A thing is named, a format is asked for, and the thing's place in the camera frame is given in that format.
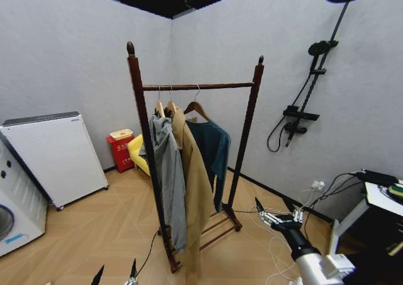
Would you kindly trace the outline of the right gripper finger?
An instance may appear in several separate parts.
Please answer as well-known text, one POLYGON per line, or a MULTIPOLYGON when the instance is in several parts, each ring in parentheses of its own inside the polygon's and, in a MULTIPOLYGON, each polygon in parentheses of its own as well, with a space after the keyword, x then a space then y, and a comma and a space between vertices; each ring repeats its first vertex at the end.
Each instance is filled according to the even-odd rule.
POLYGON ((258 215, 259 218, 267 225, 272 225, 272 224, 280 224, 281 220, 276 217, 275 215, 267 212, 263 205, 261 204, 261 202, 259 201, 258 198, 255 198, 255 202, 256 202, 256 209, 258 211, 258 215))
POLYGON ((293 220, 299 223, 304 222, 304 212, 305 212, 305 207, 304 206, 296 206, 293 205, 293 220))

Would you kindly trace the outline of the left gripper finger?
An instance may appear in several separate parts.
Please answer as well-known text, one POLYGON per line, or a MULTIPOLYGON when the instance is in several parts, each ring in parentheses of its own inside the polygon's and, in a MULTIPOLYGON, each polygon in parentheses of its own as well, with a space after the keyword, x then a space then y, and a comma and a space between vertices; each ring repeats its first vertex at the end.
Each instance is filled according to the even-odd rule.
POLYGON ((97 274, 94 276, 91 285, 99 285, 101 277, 103 275, 103 271, 104 271, 105 266, 101 266, 101 269, 97 272, 97 274))
POLYGON ((129 278, 125 281, 124 285, 138 285, 138 279, 137 279, 137 265, 136 265, 136 259, 133 260, 132 268, 130 271, 130 276, 129 278))

